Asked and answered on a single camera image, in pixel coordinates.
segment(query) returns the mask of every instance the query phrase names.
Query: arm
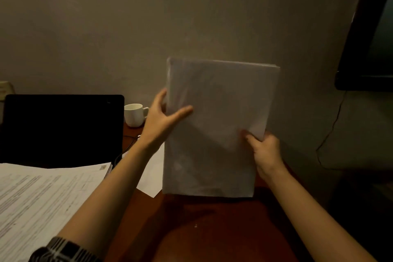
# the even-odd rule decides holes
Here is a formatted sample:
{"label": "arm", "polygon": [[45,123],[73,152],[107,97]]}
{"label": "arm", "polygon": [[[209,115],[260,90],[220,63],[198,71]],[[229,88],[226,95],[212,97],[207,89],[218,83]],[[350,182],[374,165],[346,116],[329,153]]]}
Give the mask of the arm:
{"label": "arm", "polygon": [[243,135],[254,150],[259,175],[271,188],[316,262],[376,261],[289,174],[275,136],[266,132],[260,142],[250,133]]}
{"label": "arm", "polygon": [[165,116],[161,110],[165,94],[163,89],[155,97],[139,140],[57,236],[100,258],[105,256],[147,162],[174,126],[193,111],[188,106]]}

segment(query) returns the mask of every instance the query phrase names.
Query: coffee cup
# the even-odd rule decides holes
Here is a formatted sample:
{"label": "coffee cup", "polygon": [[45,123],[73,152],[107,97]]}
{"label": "coffee cup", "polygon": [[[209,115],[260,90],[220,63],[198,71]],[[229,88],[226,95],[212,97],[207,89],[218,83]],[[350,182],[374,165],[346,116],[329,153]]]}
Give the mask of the coffee cup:
{"label": "coffee cup", "polygon": [[141,126],[149,113],[149,107],[141,104],[129,104],[124,106],[124,119],[129,127],[137,128]]}

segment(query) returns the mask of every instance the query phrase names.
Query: forearm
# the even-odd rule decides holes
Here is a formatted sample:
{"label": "forearm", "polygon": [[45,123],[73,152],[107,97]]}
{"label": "forearm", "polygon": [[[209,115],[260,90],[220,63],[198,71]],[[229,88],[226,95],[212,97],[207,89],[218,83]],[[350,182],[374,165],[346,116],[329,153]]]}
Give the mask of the forearm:
{"label": "forearm", "polygon": [[268,185],[316,262],[375,261],[288,172]]}
{"label": "forearm", "polygon": [[137,141],[58,236],[103,258],[153,152]]}

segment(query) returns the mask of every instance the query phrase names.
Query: hand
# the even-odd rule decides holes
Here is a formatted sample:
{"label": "hand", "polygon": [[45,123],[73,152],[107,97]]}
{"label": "hand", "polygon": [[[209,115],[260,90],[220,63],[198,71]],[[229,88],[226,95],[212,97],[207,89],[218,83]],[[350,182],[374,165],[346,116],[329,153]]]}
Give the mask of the hand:
{"label": "hand", "polygon": [[165,106],[162,104],[166,94],[167,90],[164,88],[155,96],[147,114],[142,135],[139,138],[141,142],[146,143],[154,152],[160,148],[160,145],[167,139],[173,128],[194,110],[193,106],[187,106],[170,116],[166,116],[164,114]]}
{"label": "hand", "polygon": [[280,140],[276,136],[266,131],[261,142],[248,131],[242,131],[242,135],[254,150],[257,171],[263,180],[269,183],[273,176],[288,172],[280,155]]}

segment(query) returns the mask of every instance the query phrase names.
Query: desk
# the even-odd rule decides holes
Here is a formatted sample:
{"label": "desk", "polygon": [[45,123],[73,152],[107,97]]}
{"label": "desk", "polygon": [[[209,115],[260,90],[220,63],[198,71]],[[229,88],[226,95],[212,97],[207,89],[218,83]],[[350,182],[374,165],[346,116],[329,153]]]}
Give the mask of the desk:
{"label": "desk", "polygon": [[[142,128],[124,127],[136,136]],[[127,147],[132,138],[124,138]],[[105,261],[312,261],[266,183],[253,198],[135,190]]]}

